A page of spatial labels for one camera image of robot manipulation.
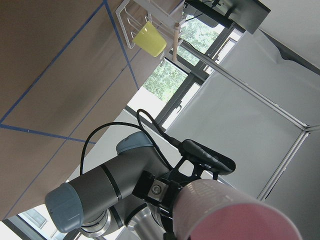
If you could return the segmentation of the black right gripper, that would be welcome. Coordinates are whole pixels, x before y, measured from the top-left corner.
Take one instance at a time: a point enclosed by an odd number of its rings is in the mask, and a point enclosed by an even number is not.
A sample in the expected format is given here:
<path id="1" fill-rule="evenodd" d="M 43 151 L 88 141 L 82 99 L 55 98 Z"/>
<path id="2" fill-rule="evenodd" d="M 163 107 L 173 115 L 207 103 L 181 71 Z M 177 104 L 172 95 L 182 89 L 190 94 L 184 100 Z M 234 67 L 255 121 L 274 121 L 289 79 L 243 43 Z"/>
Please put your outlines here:
<path id="1" fill-rule="evenodd" d="M 179 170 L 185 161 L 181 159 L 173 169 L 159 177 L 144 170 L 132 191 L 135 197 L 148 204 L 159 225 L 173 224 L 173 207 L 178 193 L 190 182 L 200 179 L 205 170 L 203 163 L 192 162 L 193 170 L 187 176 Z"/>

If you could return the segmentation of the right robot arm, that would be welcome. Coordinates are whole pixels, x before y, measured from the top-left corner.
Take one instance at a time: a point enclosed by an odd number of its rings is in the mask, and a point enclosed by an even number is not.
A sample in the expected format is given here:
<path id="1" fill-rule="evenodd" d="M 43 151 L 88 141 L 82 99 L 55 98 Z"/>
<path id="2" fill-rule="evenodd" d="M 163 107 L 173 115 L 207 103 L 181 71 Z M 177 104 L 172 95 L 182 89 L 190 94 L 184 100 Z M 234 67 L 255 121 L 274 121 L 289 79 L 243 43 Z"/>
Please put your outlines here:
<path id="1" fill-rule="evenodd" d="M 156 177 L 169 171 L 142 131 L 119 142 L 116 151 L 116 157 L 62 183 L 45 196 L 48 213 L 60 232 L 69 233 L 96 221 L 118 203 L 127 204 L 127 209 L 135 209 L 142 202 L 132 195 L 132 191 L 142 171 Z"/>

